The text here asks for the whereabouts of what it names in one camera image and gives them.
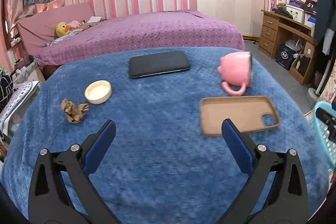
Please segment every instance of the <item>desk drawer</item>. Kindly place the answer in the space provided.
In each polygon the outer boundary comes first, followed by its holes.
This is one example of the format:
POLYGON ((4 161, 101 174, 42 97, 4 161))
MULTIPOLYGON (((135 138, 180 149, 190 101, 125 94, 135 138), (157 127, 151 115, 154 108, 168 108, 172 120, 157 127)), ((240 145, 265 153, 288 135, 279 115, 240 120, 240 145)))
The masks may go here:
POLYGON ((275 42, 275 38, 277 37, 277 31, 266 26, 263 26, 261 29, 261 35, 266 37, 267 39, 275 42))
POLYGON ((272 28, 273 30, 277 30, 278 29, 278 23, 279 23, 279 19, 273 18, 273 17, 268 17, 264 15, 264 19, 262 24, 272 28))
POLYGON ((265 37, 260 37, 259 46, 268 51, 270 54, 272 54, 274 48, 274 42, 265 37))

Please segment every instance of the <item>purple bedspread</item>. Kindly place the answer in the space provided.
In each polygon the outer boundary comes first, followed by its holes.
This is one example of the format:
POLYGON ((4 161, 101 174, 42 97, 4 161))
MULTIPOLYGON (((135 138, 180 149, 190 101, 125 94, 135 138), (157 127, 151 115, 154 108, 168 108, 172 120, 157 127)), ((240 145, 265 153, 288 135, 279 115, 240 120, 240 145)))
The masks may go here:
POLYGON ((39 65, 63 65, 94 56, 154 47, 230 47, 244 50, 238 29, 196 11, 157 12, 100 22, 67 40, 44 47, 39 65))

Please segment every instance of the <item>metal screw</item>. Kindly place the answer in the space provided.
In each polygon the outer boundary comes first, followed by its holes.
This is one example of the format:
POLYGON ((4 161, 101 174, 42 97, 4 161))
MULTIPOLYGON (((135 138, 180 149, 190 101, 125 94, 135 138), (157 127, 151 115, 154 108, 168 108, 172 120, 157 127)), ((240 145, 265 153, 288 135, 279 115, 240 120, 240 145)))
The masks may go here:
POLYGON ((292 155, 292 156, 296 156, 296 150, 295 149, 290 149, 289 150, 289 153, 292 155))
POLYGON ((78 144, 74 144, 74 145, 71 146, 70 149, 71 149, 71 151, 75 152, 75 151, 77 151, 79 149, 79 145, 78 144))
POLYGON ((266 147, 265 145, 263 145, 263 144, 258 145, 258 150, 259 150, 259 151, 261 151, 261 152, 265 152, 266 149, 267 149, 267 147, 266 147))
POLYGON ((43 148, 41 151, 40 151, 40 155, 41 156, 44 156, 46 153, 48 153, 48 150, 46 148, 43 148))

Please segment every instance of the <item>gray floor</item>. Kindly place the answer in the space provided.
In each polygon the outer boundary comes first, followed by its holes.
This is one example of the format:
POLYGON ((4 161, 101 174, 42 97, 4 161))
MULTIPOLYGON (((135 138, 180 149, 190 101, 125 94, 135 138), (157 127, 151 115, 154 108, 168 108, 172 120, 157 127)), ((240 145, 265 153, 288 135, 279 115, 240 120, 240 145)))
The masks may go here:
POLYGON ((258 50, 258 44, 245 41, 245 50, 252 53, 273 78, 288 92, 293 100, 298 104, 301 111, 305 114, 309 112, 315 102, 308 95, 308 88, 301 86, 282 66, 258 50))

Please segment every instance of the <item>black bag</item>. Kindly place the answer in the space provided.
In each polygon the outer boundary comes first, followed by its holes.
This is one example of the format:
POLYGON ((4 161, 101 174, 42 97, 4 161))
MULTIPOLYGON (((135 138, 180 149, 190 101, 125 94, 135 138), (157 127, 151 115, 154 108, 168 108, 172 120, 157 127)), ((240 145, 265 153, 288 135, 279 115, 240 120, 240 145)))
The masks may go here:
POLYGON ((305 13, 316 16, 317 13, 317 2, 313 0, 306 0, 304 3, 304 8, 303 10, 305 13))
POLYGON ((0 112, 7 105, 13 93, 13 77, 0 75, 0 112))
POLYGON ((289 70, 293 63, 293 55, 295 51, 285 45, 280 45, 275 55, 275 61, 289 70))

